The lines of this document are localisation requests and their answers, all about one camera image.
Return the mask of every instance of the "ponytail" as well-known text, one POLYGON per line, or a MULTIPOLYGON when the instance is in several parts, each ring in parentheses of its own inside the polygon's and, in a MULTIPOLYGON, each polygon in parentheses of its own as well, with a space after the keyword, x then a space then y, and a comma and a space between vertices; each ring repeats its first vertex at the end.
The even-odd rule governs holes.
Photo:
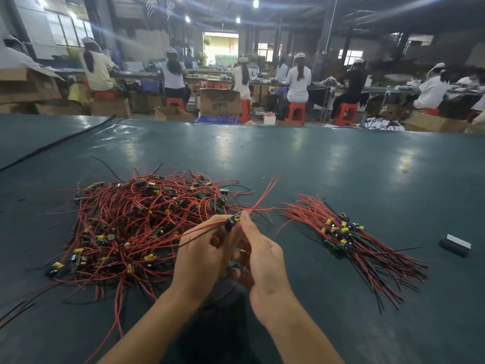
POLYGON ((90 73, 94 72, 94 57, 90 50, 85 49, 82 55, 84 58, 84 62, 86 63, 86 67, 88 68, 90 73))
POLYGON ((305 59, 300 58, 300 60, 296 64, 296 66, 298 68, 298 77, 296 78, 296 80, 300 81, 300 79, 305 77, 305 74, 304 74, 304 72, 305 72, 305 59))
POLYGON ((240 62, 241 72, 242 72, 242 84, 247 85, 249 82, 249 70, 247 67, 247 62, 240 62))

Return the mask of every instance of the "woman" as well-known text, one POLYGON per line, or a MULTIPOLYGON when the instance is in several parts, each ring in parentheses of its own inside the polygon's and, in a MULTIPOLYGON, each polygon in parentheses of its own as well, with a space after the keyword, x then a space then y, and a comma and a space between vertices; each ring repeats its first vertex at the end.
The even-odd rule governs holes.
POLYGON ((165 77, 165 96, 168 98, 182 98, 186 105, 192 92, 183 81, 183 77, 187 76, 185 65, 179 61, 179 53, 173 47, 167 48, 165 53, 167 60, 161 63, 161 69, 165 77))
POLYGON ((288 72, 288 66, 285 64, 285 57, 281 56, 279 59, 279 65, 276 67, 276 80, 286 80, 286 73, 288 72))
POLYGON ((440 75, 429 78, 418 87, 419 98, 413 102, 416 109, 437 109, 445 93, 450 89, 450 73, 441 71, 440 75))
POLYGON ((285 81, 289 86, 287 98, 289 102, 303 103, 308 101, 306 87, 311 83, 311 70, 305 66, 305 54, 297 53, 285 81))
POLYGON ((81 63, 86 72, 89 88, 98 92, 114 91, 115 86, 108 69, 118 70, 118 66, 101 52, 100 45, 92 38, 85 37, 82 43, 84 53, 81 63))
POLYGON ((249 91, 249 77, 251 69, 247 66, 248 58, 244 55, 239 56, 238 66, 232 70, 232 82, 234 90, 241 93, 241 99, 251 99, 249 91))

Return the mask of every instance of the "white shirt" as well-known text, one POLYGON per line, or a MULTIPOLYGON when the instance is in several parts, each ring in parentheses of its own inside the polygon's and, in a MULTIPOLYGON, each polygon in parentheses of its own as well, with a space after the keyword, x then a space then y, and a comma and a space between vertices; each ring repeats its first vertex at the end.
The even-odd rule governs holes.
POLYGON ((478 87, 480 85, 480 82, 478 80, 471 80, 470 77, 464 77, 460 80, 458 80, 459 84, 465 84, 465 85, 468 85, 470 87, 478 87))
POLYGON ((303 69, 303 78, 298 81, 298 67, 292 67, 286 77, 286 85, 289 85, 287 98, 290 102, 307 102, 308 91, 306 86, 311 83, 311 70, 307 67, 303 69))
POLYGON ((436 109, 443 101, 443 96, 450 88, 450 84, 441 81, 438 75, 425 81, 419 86, 420 97, 414 101, 413 105, 417 109, 436 109))
POLYGON ((480 101, 475 103, 471 109, 476 109, 477 111, 485 111, 485 95, 480 98, 480 101))
POLYGON ((114 84, 111 81, 110 72, 108 69, 115 67, 115 63, 111 61, 106 55, 98 52, 90 51, 94 59, 94 70, 90 72, 86 66, 83 55, 81 55, 81 63, 86 77, 88 78, 89 88, 93 91, 109 91, 113 89, 114 84))
MULTIPOLYGON (((251 77, 251 69, 247 68, 249 76, 251 77)), ((241 93, 241 99, 251 99, 251 92, 249 91, 249 80, 247 85, 243 84, 243 67, 238 66, 232 70, 234 77, 234 90, 241 93)))
POLYGON ((283 63, 280 66, 278 66, 276 68, 276 75, 275 75, 275 79, 276 80, 285 80, 286 79, 286 73, 288 72, 288 66, 286 66, 285 63, 283 63))
MULTIPOLYGON (((182 66, 182 72, 185 70, 185 65, 182 61, 179 61, 179 64, 182 66)), ((161 69, 163 70, 163 76, 165 77, 165 87, 171 89, 180 89, 185 87, 185 83, 183 81, 183 74, 176 75, 172 74, 167 69, 167 61, 161 63, 161 69)))

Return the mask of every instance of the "blue plastic crate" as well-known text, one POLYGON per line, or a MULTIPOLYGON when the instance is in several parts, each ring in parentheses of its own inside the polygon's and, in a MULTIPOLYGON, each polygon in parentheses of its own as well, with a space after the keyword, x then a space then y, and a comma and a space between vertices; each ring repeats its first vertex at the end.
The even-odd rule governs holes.
POLYGON ((201 124, 227 124, 227 125, 237 125, 238 117, 225 117, 225 116, 200 116, 196 123, 201 124))

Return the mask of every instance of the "white box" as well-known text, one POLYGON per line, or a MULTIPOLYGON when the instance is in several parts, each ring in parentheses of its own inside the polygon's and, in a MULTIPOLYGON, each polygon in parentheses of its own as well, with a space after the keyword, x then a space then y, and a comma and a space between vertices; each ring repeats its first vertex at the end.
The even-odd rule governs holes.
POLYGON ((264 125, 276 125, 276 115, 272 112, 264 115, 264 125))

